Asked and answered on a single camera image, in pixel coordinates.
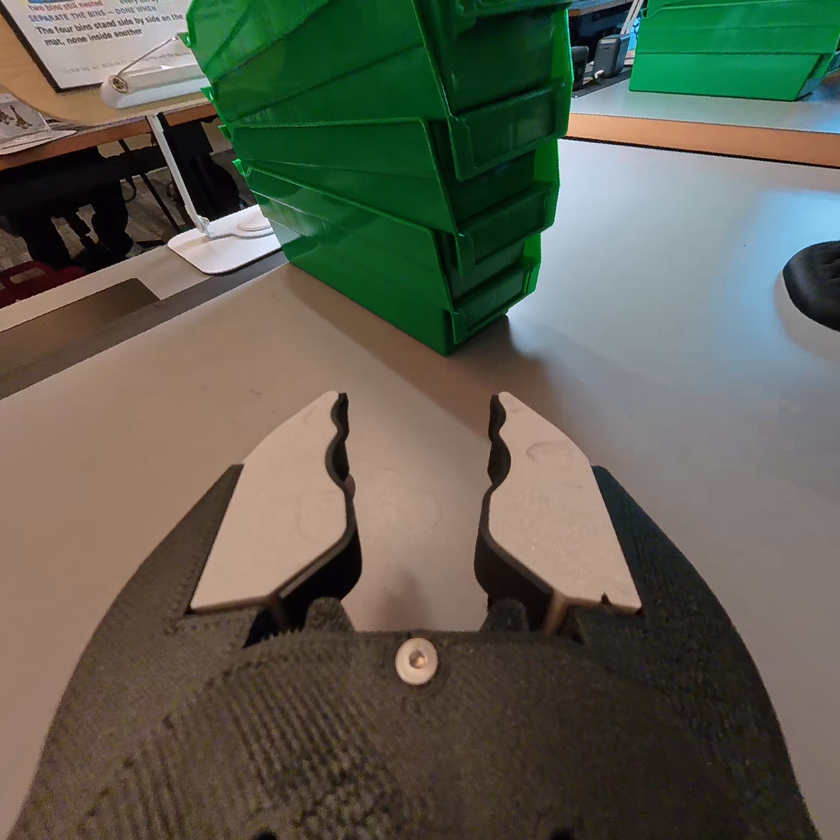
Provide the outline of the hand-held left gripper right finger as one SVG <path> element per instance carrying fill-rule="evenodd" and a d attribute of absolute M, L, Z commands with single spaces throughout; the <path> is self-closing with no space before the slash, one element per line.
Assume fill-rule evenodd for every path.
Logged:
<path fill-rule="evenodd" d="M 633 616 L 642 602 L 590 460 L 509 392 L 490 399 L 490 486 L 474 570 L 493 606 L 515 601 L 554 634 L 575 607 Z"/>

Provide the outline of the wooden clipboard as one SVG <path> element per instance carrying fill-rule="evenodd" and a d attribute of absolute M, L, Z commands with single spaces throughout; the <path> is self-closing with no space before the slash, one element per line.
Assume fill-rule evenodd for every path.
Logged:
<path fill-rule="evenodd" d="M 34 110 L 67 123 L 98 127 L 154 113 L 208 103 L 207 84 L 180 33 L 153 47 L 100 85 L 69 91 L 54 89 L 2 16 L 1 85 Z"/>

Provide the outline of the red bag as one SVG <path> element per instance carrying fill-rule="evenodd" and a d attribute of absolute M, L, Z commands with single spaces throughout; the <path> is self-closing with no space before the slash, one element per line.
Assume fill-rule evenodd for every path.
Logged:
<path fill-rule="evenodd" d="M 1 271 L 1 308 L 32 298 L 84 277 L 78 266 L 54 269 L 39 261 L 27 261 Z"/>

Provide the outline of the grey desk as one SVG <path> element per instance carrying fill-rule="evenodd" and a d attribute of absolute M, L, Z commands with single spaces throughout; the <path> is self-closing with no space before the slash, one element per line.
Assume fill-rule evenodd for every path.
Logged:
<path fill-rule="evenodd" d="M 510 392 L 709 584 L 838 838 L 838 334 L 781 278 L 838 239 L 838 170 L 566 140 L 560 171 L 537 290 L 447 358 L 281 258 L 199 280 L 159 248 L 2 313 L 10 329 L 130 279 L 160 300 L 87 358 L 2 382 L 2 838 L 117 594 L 331 390 L 350 403 L 358 629 L 477 630 L 489 403 Z"/>

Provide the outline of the printed picture card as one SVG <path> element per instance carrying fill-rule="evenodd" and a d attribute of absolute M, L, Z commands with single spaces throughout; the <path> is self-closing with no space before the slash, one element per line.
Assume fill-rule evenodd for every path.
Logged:
<path fill-rule="evenodd" d="M 38 111 L 10 93 L 1 94 L 1 144 L 31 140 L 49 131 L 47 121 Z"/>

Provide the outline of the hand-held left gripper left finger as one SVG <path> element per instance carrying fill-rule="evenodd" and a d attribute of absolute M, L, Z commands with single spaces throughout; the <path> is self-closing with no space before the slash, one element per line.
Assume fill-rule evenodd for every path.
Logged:
<path fill-rule="evenodd" d="M 348 396 L 325 392 L 245 457 L 190 601 L 194 613 L 261 606 L 295 627 L 317 599 L 352 592 L 362 551 L 349 432 Z"/>

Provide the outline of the printed instruction sheet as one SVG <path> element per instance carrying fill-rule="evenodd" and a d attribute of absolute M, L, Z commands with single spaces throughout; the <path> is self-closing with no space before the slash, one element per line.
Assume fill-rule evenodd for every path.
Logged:
<path fill-rule="evenodd" d="M 2 1 L 2 16 L 57 91 L 100 85 L 186 31 L 189 1 Z"/>

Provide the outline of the brown long table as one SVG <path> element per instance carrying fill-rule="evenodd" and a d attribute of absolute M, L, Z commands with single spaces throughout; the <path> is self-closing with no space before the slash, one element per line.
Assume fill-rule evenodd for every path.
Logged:
<path fill-rule="evenodd" d="M 206 122 L 216 118 L 216 110 L 210 103 L 175 110 L 160 117 L 161 121 L 167 121 L 171 127 L 197 121 Z M 1 172 L 39 161 L 54 159 L 71 152 L 117 143 L 121 140 L 128 140 L 146 134 L 151 134 L 151 127 L 147 118 L 114 122 L 101 127 L 85 129 L 64 138 L 51 140 L 50 142 L 42 143 L 26 150 L 2 154 Z"/>

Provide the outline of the nested green bin stack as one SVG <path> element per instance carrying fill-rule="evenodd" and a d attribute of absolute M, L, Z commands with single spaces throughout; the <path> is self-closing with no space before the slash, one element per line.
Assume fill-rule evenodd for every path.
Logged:
<path fill-rule="evenodd" d="M 647 2 L 631 91 L 793 102 L 838 71 L 838 1 Z"/>

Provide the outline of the green plastic bin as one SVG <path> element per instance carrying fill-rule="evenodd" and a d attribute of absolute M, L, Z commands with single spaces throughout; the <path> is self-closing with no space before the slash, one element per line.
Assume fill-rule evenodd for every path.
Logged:
<path fill-rule="evenodd" d="M 537 185 L 454 234 L 235 160 L 294 266 L 442 355 L 533 292 L 553 189 Z"/>
<path fill-rule="evenodd" d="M 470 117 L 233 126 L 243 165 L 429 228 L 448 272 L 482 265 L 549 228 L 557 143 L 535 124 Z"/>
<path fill-rule="evenodd" d="M 571 91 L 548 49 L 535 57 L 457 51 L 439 66 L 413 47 L 317 84 L 258 58 L 205 93 L 227 125 L 314 125 L 423 120 L 442 123 L 455 174 L 467 181 L 568 129 Z"/>
<path fill-rule="evenodd" d="M 535 57 L 573 78 L 569 2 L 200 1 L 186 40 L 209 83 L 258 58 L 303 88 L 422 47 L 441 67 L 457 51 Z"/>

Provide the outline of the black round cushion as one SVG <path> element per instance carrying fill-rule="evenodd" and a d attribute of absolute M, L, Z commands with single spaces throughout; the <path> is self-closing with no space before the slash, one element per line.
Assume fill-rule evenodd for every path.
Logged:
<path fill-rule="evenodd" d="M 798 251 L 782 270 L 784 286 L 797 310 L 832 331 L 839 331 L 839 241 Z"/>

